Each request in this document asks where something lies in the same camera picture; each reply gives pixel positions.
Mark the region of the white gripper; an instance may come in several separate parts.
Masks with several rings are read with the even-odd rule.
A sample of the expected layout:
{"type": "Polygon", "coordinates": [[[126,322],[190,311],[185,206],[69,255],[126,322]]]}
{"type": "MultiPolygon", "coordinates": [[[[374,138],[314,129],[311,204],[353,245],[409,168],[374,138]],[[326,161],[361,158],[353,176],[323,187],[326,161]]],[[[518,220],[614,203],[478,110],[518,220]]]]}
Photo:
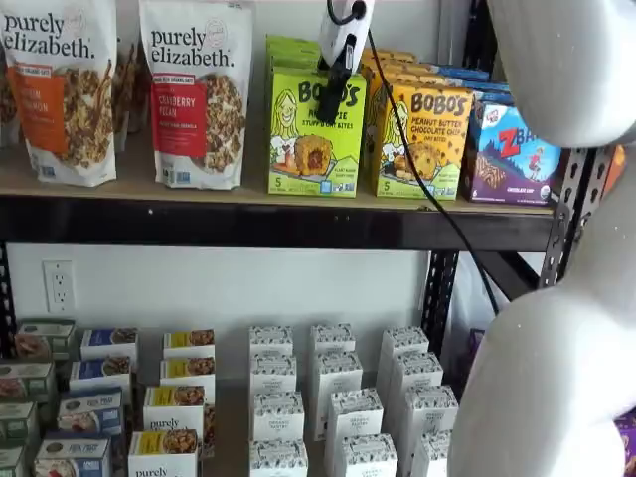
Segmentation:
{"type": "Polygon", "coordinates": [[[326,1],[318,43],[321,62],[332,67],[320,93],[318,117],[337,116],[343,91],[362,58],[373,13],[374,0],[326,1]]]}

